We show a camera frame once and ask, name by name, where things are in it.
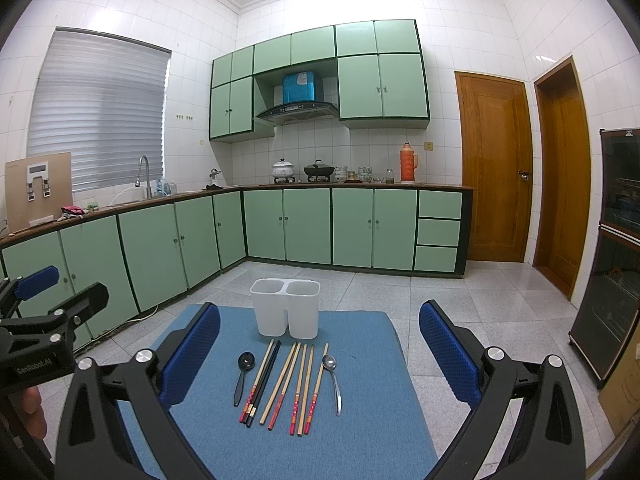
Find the blue table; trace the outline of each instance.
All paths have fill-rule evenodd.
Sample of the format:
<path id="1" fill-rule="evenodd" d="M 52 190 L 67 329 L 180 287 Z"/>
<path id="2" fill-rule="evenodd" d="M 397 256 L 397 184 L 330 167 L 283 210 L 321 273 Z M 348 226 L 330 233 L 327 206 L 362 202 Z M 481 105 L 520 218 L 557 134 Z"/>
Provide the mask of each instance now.
<path id="1" fill-rule="evenodd" d="M 200 307 L 187 307 L 152 348 L 157 348 L 171 330 L 185 327 Z M 270 338 L 258 333 L 250 308 L 221 306 L 220 319 L 220 334 L 186 398 L 170 409 L 218 480 L 422 480 L 433 468 L 438 458 L 398 337 L 385 313 L 320 312 L 318 336 L 308 341 L 315 345 L 315 351 L 307 411 L 320 356 L 328 342 L 329 354 L 337 361 L 342 415 L 335 415 L 333 384 L 325 372 L 311 431 L 302 438 L 289 436 L 300 356 L 273 431 L 267 430 L 269 418 L 264 426 L 258 425 L 293 343 L 289 333 L 280 338 L 282 346 L 269 384 L 256 420 L 248 429 L 238 418 Z M 247 374 L 242 402 L 235 408 L 237 360 L 243 351 L 255 355 L 256 365 Z M 120 409 L 141 464 L 149 474 L 164 479 L 130 404 L 120 402 Z"/>

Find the wooden countertop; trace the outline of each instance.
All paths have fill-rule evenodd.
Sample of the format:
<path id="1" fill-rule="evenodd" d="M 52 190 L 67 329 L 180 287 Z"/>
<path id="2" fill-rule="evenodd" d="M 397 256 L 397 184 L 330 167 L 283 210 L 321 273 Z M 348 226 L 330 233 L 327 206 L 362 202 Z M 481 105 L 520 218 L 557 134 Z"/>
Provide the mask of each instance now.
<path id="1" fill-rule="evenodd" d="M 181 202 L 183 200 L 190 200 L 193 198 L 200 198 L 203 196 L 212 196 L 221 193 L 228 193 L 238 190 L 255 190 L 255 189 L 295 189 L 295 188 L 323 188 L 323 187 L 335 187 L 335 188 L 367 188 L 367 189 L 425 189 L 435 191 L 473 191 L 473 187 L 468 186 L 447 186 L 445 184 L 373 184 L 369 182 L 345 184 L 343 182 L 299 182 L 296 184 L 256 184 L 255 186 L 230 186 L 225 189 L 217 190 L 201 190 L 178 193 L 176 195 L 163 196 L 160 198 L 151 198 L 149 200 L 139 200 L 137 202 L 130 202 L 120 205 L 113 205 L 106 208 L 102 208 L 98 211 L 87 213 L 82 218 L 71 218 L 68 220 L 61 220 L 59 222 L 48 222 L 30 229 L 25 229 L 18 233 L 9 234 L 0 238 L 0 249 L 12 246 L 19 242 L 28 240 L 39 235 L 58 231 L 66 227 L 82 224 L 98 218 L 104 218 L 107 216 L 113 216 L 117 214 L 126 213 L 129 211 L 136 211 L 138 209 L 145 209 L 147 207 L 154 207 L 162 204 L 171 204 L 175 202 Z"/>

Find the window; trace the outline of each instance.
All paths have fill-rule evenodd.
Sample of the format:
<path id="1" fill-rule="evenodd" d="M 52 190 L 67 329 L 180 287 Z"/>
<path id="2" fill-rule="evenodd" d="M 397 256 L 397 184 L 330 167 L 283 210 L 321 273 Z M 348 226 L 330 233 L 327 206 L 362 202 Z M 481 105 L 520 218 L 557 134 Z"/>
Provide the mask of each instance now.
<path id="1" fill-rule="evenodd" d="M 146 155 L 162 177 L 170 52 L 57 29 L 33 97 L 27 156 L 71 152 L 73 191 L 130 184 Z"/>

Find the silver screw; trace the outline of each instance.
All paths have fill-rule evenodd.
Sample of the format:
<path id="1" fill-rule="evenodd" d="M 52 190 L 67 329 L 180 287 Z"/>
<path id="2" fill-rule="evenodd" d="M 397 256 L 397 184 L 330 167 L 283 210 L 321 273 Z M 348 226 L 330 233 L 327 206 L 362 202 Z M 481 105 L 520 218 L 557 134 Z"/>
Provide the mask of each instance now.
<path id="1" fill-rule="evenodd" d="M 78 363 L 78 368 L 80 368 L 81 370 L 87 370 L 87 368 L 91 368 L 91 365 L 93 363 L 94 361 L 90 357 L 85 357 Z"/>
<path id="2" fill-rule="evenodd" d="M 562 359 L 557 355 L 550 355 L 547 360 L 549 361 L 549 364 L 554 368 L 559 368 L 562 366 Z"/>
<path id="3" fill-rule="evenodd" d="M 136 361 L 139 363 L 146 363 L 147 361 L 151 361 L 151 358 L 154 356 L 151 350 L 141 350 L 136 354 Z"/>
<path id="4" fill-rule="evenodd" d="M 492 346 L 486 351 L 486 354 L 494 361 L 500 361 L 504 358 L 504 352 L 498 347 Z"/>

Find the white tile wall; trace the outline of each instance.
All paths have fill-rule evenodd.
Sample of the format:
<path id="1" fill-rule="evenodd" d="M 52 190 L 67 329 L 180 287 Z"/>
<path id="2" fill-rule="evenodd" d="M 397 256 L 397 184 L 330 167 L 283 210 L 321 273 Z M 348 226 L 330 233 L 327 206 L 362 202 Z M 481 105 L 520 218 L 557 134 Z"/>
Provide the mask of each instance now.
<path id="1" fill-rule="evenodd" d="M 4 162 L 23 158 L 31 101 L 56 26 L 88 28 L 172 51 L 167 87 L 165 170 L 178 190 L 200 189 L 213 167 L 231 179 L 231 147 L 209 142 L 211 60 L 234 49 L 238 15 L 224 0 L 33 0 L 0 51 L 0 219 L 5 218 Z M 193 116 L 178 120 L 176 114 Z M 76 196 L 109 204 L 130 186 Z M 142 197 L 140 190 L 118 198 Z"/>
<path id="2" fill-rule="evenodd" d="M 268 153 L 269 165 L 286 158 L 302 167 L 322 158 L 327 164 L 374 173 L 399 173 L 399 151 L 410 142 L 418 153 L 416 179 L 434 184 L 462 182 L 462 137 L 454 70 L 527 79 L 520 45 L 502 0 L 279 0 L 240 14 L 236 48 L 307 28 L 393 18 L 415 19 L 425 57 L 432 120 L 427 130 L 351 130 L 332 120 L 277 128 L 267 144 L 233 146 L 234 183 L 268 182 L 268 165 L 240 164 L 249 152 Z M 425 152 L 424 142 L 434 151 Z"/>
<path id="3" fill-rule="evenodd" d="M 542 191 L 540 122 L 532 82 L 573 56 L 587 111 L 591 147 L 591 203 L 587 239 L 572 303 L 580 305 L 596 247 L 602 195 L 600 128 L 640 124 L 640 56 L 606 0 L 503 0 L 527 69 L 533 129 L 534 201 L 527 245 L 532 262 Z"/>

